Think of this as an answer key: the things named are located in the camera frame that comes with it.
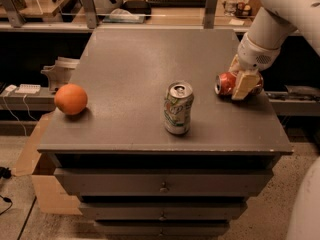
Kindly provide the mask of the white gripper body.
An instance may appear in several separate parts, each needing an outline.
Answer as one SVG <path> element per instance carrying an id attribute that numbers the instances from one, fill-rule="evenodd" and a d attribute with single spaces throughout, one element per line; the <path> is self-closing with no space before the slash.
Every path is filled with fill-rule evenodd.
<path id="1" fill-rule="evenodd" d="M 255 44 L 245 33 L 237 48 L 238 70 L 268 69 L 280 54 L 281 48 L 264 48 Z"/>

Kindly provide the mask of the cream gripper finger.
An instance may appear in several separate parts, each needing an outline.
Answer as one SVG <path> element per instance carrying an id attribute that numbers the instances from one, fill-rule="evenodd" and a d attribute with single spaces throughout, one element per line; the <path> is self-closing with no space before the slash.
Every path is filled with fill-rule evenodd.
<path id="1" fill-rule="evenodd" d="M 259 81 L 260 76 L 257 70 L 239 71 L 236 76 L 232 99 L 243 100 L 256 87 Z"/>
<path id="2" fill-rule="evenodd" d="M 233 57 L 233 60 L 232 60 L 230 67 L 229 67 L 229 72 L 235 72 L 235 71 L 242 71 L 242 67 L 240 65 L 238 55 L 235 55 Z"/>

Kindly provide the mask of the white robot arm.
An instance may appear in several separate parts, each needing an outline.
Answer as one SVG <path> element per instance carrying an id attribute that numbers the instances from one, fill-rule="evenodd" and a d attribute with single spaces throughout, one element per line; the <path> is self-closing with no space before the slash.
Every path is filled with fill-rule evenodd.
<path id="1" fill-rule="evenodd" d="M 233 100 L 243 100 L 258 84 L 294 31 L 320 55 L 320 0 L 260 0 L 261 7 L 239 43 L 229 71 L 237 71 Z"/>

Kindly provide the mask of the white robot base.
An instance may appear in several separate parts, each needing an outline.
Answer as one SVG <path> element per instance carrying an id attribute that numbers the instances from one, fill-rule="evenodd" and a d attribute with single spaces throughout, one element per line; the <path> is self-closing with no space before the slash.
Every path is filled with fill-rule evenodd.
<path id="1" fill-rule="evenodd" d="M 320 158 L 311 165 L 301 182 L 286 240 L 320 240 Z"/>

